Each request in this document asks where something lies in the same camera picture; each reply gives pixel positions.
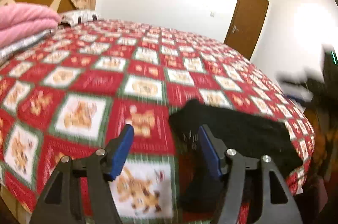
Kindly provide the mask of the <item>grey patterned folded sheet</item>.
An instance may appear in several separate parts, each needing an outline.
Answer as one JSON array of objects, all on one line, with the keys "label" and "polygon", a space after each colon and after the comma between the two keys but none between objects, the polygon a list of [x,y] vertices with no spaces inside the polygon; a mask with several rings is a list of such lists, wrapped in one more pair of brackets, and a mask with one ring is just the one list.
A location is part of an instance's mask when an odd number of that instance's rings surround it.
[{"label": "grey patterned folded sheet", "polygon": [[4,64],[7,60],[14,57],[19,52],[23,52],[28,48],[34,46],[39,43],[46,37],[52,36],[55,34],[56,29],[46,29],[38,34],[23,38],[19,41],[16,41],[4,48],[1,48],[1,65]]}]

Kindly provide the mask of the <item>grey white patterned pillow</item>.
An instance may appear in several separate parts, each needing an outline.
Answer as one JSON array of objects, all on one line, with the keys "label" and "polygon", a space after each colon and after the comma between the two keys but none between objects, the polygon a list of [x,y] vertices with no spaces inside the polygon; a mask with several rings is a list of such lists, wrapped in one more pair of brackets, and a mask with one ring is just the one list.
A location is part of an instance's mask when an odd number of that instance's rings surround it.
[{"label": "grey white patterned pillow", "polygon": [[72,10],[60,13],[61,22],[69,26],[75,26],[80,23],[97,21],[100,15],[94,10]]}]

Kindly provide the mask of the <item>brown wooden door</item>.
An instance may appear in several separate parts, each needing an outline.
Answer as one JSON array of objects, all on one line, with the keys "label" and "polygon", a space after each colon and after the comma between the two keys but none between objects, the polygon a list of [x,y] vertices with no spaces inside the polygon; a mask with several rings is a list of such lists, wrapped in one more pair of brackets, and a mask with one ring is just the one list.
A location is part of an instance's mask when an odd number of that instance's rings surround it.
[{"label": "brown wooden door", "polygon": [[[224,44],[251,59],[265,22],[268,0],[237,0]],[[232,33],[233,26],[239,29]]]}]

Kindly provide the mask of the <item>black pants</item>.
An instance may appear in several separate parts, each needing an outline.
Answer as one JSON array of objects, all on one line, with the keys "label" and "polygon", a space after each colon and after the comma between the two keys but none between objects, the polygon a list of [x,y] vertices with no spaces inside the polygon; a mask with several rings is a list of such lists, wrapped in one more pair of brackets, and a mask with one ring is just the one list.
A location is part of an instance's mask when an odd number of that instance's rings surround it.
[{"label": "black pants", "polygon": [[303,165],[284,123],[228,108],[218,108],[190,100],[169,116],[170,128],[192,152],[195,172],[179,198],[184,211],[206,213],[215,209],[221,182],[210,176],[198,140],[198,129],[207,125],[212,134],[241,155],[259,159],[269,155],[286,178]]}]

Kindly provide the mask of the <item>pink folded blanket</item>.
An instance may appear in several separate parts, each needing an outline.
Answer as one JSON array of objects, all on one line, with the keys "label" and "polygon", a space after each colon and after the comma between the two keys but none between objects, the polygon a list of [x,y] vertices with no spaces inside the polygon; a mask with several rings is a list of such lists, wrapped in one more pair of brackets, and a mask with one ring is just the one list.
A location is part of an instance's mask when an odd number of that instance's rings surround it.
[{"label": "pink folded blanket", "polygon": [[55,29],[60,15],[44,5],[14,3],[1,6],[1,48],[46,29]]}]

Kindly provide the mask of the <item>red christmas patterned bedspread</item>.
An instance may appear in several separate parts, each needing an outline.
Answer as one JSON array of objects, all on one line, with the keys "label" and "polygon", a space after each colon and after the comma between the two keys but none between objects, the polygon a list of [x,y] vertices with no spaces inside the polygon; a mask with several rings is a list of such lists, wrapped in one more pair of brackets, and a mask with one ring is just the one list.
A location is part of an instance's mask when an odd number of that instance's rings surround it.
[{"label": "red christmas patterned bedspread", "polygon": [[90,155],[124,125],[135,138],[110,184],[125,223],[205,223],[178,206],[194,163],[168,118],[190,99],[283,122],[303,165],[311,124],[278,86],[236,50],[211,38],[119,20],[59,29],[1,65],[1,194],[31,213],[59,160]]}]

